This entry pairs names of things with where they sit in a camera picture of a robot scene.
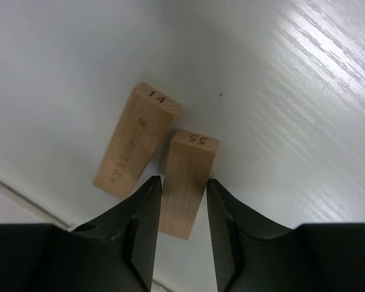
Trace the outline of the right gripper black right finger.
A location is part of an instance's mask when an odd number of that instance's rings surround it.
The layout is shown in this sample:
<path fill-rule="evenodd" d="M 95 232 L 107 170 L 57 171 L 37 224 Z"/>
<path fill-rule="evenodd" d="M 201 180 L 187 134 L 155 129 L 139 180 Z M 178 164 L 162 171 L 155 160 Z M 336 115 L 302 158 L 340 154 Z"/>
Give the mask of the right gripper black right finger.
<path fill-rule="evenodd" d="M 216 179 L 207 211 L 218 291 L 365 291 L 365 223 L 276 223 Z"/>

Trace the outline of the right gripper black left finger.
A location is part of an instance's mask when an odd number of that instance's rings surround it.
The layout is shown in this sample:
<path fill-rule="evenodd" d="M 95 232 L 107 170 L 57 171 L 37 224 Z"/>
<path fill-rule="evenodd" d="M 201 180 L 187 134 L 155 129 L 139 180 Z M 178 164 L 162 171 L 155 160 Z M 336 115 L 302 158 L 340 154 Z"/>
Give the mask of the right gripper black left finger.
<path fill-rule="evenodd" d="M 0 224 L 0 291 L 150 291 L 161 192 L 152 176 L 72 231 Z"/>

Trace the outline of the wood block row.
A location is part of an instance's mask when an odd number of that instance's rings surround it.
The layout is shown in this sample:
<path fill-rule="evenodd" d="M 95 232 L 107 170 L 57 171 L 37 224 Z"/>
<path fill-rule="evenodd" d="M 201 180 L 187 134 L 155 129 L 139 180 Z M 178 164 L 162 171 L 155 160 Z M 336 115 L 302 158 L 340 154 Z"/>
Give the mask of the wood block row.
<path fill-rule="evenodd" d="M 130 93 L 94 178 L 94 185 L 128 198 L 181 111 L 181 104 L 147 83 Z"/>
<path fill-rule="evenodd" d="M 216 138 L 177 129 L 167 156 L 160 232 L 189 239 L 219 144 Z"/>

